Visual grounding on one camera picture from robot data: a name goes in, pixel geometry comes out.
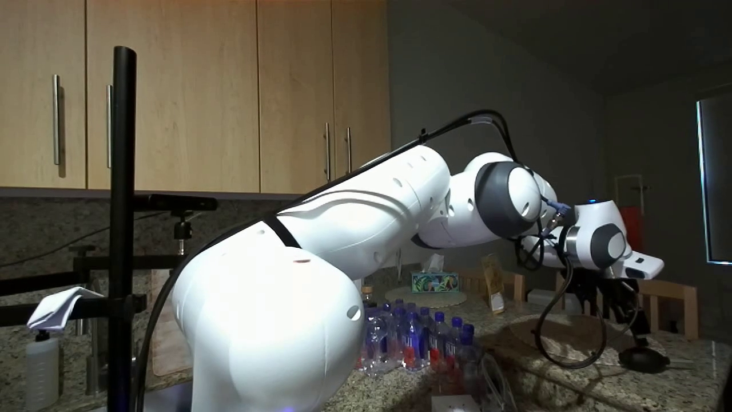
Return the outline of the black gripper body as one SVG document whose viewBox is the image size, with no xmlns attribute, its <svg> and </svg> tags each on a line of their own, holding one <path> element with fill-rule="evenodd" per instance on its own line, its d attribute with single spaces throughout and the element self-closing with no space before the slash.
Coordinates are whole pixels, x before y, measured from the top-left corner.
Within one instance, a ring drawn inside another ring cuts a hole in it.
<svg viewBox="0 0 732 412">
<path fill-rule="evenodd" d="M 608 280 L 600 273 L 576 268 L 568 287 L 593 316 L 629 316 L 635 309 L 638 287 L 631 280 Z"/>
</svg>

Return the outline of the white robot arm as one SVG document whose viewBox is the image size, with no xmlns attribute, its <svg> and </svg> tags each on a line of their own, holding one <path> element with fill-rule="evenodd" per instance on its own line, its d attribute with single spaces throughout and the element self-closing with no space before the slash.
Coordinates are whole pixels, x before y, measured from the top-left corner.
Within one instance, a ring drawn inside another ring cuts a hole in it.
<svg viewBox="0 0 732 412">
<path fill-rule="evenodd" d="M 450 172 L 430 148 L 378 159 L 184 263 L 171 303 L 192 351 L 192 412 L 315 412 L 347 381 L 358 285 L 401 252 L 515 241 L 544 268 L 653 280 L 614 203 L 558 219 L 554 188 L 503 153 Z"/>
</svg>

